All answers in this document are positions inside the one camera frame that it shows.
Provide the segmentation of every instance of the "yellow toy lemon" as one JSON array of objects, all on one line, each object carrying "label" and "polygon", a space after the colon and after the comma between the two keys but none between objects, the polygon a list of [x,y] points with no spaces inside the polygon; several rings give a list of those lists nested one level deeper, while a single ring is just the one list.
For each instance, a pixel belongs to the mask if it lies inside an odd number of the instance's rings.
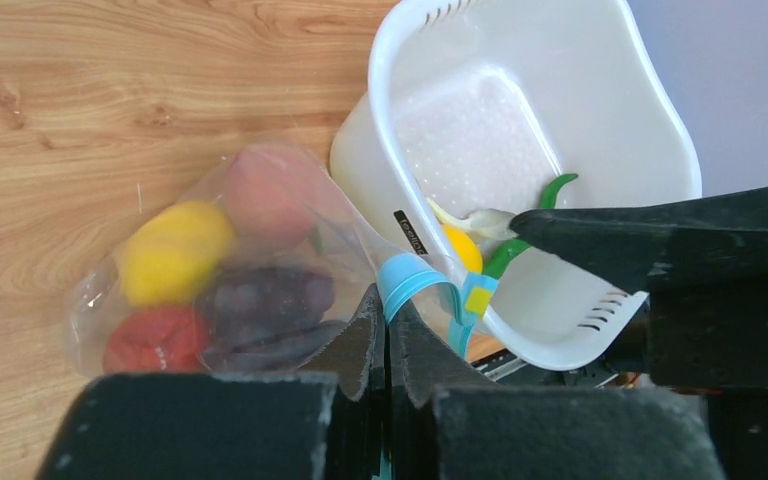
[{"label": "yellow toy lemon", "polygon": [[125,242],[119,261],[122,291],[135,307],[190,302],[234,239],[231,223],[215,205],[173,205]]},{"label": "yellow toy lemon", "polygon": [[443,233],[449,238],[449,243],[454,247],[458,257],[467,270],[473,273],[481,273],[484,268],[484,258],[478,245],[469,238],[469,235],[448,225],[442,225]]}]

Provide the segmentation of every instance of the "plastic bag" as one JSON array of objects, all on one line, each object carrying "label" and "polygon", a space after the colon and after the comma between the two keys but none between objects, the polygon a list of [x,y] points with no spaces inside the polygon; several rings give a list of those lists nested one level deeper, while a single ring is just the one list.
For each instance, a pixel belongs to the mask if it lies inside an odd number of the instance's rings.
[{"label": "plastic bag", "polygon": [[[67,350],[88,376],[294,369],[345,328],[382,265],[405,256],[416,257],[369,227],[313,153],[252,145],[70,292]],[[460,300],[436,281],[422,290],[439,289],[438,303],[420,306],[445,338]]]}]

